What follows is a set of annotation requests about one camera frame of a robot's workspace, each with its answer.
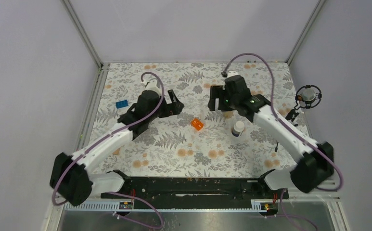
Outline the orange pill organizer box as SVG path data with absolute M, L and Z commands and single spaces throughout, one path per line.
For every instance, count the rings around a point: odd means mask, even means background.
M 194 118 L 192 121 L 191 121 L 191 126 L 193 128 L 195 128 L 197 131 L 200 131 L 203 127 L 204 127 L 204 124 L 202 123 L 201 120 L 199 120 L 198 118 Z

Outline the white blue pill bottle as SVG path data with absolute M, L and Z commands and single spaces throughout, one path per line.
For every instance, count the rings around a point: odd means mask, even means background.
M 237 121 L 237 122 L 234 123 L 234 125 L 231 129 L 231 133 L 235 137 L 240 137 L 242 135 L 244 129 L 245 129 L 244 123 L 242 121 Z

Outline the clear pill bottle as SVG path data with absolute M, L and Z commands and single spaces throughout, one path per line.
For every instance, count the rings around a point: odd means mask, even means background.
M 223 112 L 223 116 L 225 119 L 230 119 L 233 117 L 233 114 L 234 112 L 233 111 L 227 111 L 227 112 Z

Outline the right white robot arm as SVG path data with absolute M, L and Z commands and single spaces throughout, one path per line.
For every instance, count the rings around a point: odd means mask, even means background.
M 293 168 L 263 174 L 264 181 L 257 186 L 260 196 L 270 198 L 277 190 L 290 187 L 309 193 L 333 175 L 333 147 L 301 133 L 274 110 L 267 98 L 251 94 L 239 74 L 226 78 L 222 86 L 211 86 L 207 106 L 210 111 L 237 111 L 271 135 L 296 162 Z

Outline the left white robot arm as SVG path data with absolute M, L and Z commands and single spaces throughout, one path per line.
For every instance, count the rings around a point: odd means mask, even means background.
M 130 183 L 117 170 L 104 174 L 93 172 L 109 155 L 145 132 L 154 119 L 182 112 L 184 104 L 174 91 L 168 90 L 171 103 L 167 103 L 158 86 L 156 80 L 148 82 L 137 102 L 94 142 L 72 154 L 57 155 L 50 178 L 50 186 L 56 193 L 74 206 L 102 193 L 114 192 L 120 198 L 130 194 Z

